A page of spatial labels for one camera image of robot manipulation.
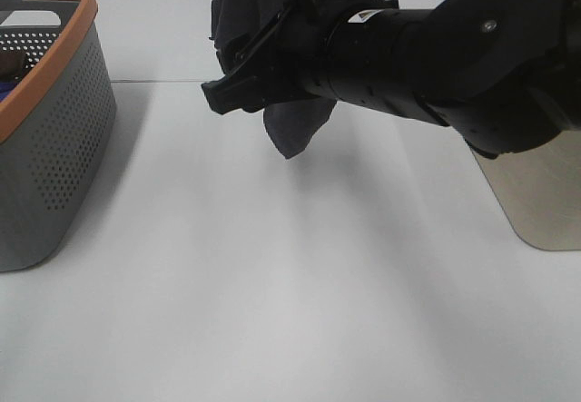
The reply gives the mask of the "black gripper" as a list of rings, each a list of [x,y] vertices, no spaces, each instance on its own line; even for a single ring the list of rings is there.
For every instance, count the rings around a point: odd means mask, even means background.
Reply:
[[[224,115],[256,113],[274,103],[337,98],[324,73],[330,38],[338,25],[365,10],[396,9],[398,0],[286,0],[233,55],[232,68],[202,83],[210,108]]]

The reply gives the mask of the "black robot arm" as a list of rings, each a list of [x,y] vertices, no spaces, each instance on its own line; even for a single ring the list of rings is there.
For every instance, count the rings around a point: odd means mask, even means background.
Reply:
[[[219,47],[219,114],[326,98],[450,127],[496,158],[580,127],[580,0],[286,0]]]

